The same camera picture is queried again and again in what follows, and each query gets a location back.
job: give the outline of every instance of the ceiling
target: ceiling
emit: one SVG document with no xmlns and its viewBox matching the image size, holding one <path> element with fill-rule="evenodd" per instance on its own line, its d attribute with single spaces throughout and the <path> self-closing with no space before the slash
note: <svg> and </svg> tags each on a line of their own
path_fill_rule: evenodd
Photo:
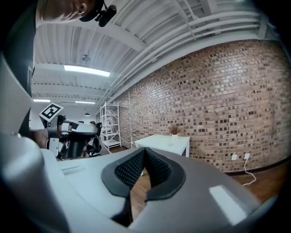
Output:
<svg viewBox="0 0 291 233">
<path fill-rule="evenodd" d="M 43 24 L 35 38 L 33 98 L 61 105 L 94 101 L 96 110 L 165 64 L 198 49 L 242 39 L 269 39 L 274 28 L 247 0 L 106 0 L 116 16 Z M 90 57 L 82 60 L 83 55 Z M 67 72 L 63 65 L 110 72 Z"/>
</svg>

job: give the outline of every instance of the fluorescent light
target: fluorescent light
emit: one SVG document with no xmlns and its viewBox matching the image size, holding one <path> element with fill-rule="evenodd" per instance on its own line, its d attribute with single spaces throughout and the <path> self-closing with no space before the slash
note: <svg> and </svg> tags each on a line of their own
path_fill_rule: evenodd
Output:
<svg viewBox="0 0 291 233">
<path fill-rule="evenodd" d="M 95 104 L 95 102 L 75 101 L 77 104 Z"/>
<path fill-rule="evenodd" d="M 82 72 L 87 74 L 93 74 L 93 75 L 102 75 L 109 77 L 110 73 L 106 71 L 100 71 L 96 69 L 81 67 L 81 66 L 64 66 L 65 71 L 74 71 L 74 72 Z"/>
<path fill-rule="evenodd" d="M 34 102 L 45 102 L 45 103 L 50 103 L 50 100 L 33 100 Z"/>
</svg>

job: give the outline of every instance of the white table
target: white table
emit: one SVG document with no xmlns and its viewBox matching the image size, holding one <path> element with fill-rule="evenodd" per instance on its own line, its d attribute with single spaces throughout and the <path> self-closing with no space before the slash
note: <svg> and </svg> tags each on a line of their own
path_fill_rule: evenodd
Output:
<svg viewBox="0 0 291 233">
<path fill-rule="evenodd" d="M 135 141 L 137 147 L 150 147 L 163 151 L 182 155 L 186 149 L 186 157 L 189 157 L 190 137 L 173 137 L 163 135 L 153 135 Z"/>
</svg>

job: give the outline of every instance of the headset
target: headset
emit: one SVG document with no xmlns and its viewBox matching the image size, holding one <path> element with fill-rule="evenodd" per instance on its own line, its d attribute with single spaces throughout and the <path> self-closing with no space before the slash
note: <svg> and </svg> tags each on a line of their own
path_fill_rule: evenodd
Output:
<svg viewBox="0 0 291 233">
<path fill-rule="evenodd" d="M 110 5 L 107 7 L 104 1 L 99 1 L 94 7 L 94 9 L 85 17 L 80 18 L 82 22 L 88 22 L 95 18 L 96 22 L 99 22 L 100 27 L 106 26 L 106 24 L 116 15 L 117 9 L 115 5 Z"/>
</svg>

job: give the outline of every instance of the table leg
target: table leg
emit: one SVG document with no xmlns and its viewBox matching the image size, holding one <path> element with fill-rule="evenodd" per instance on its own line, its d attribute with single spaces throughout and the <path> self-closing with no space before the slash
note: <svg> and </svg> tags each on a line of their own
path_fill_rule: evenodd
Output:
<svg viewBox="0 0 291 233">
<path fill-rule="evenodd" d="M 141 172 L 140 176 L 142 177 L 144 175 L 144 171 Z"/>
<path fill-rule="evenodd" d="M 186 146 L 186 157 L 188 158 L 189 158 L 189 153 L 190 153 L 190 142 L 188 142 Z"/>
</svg>

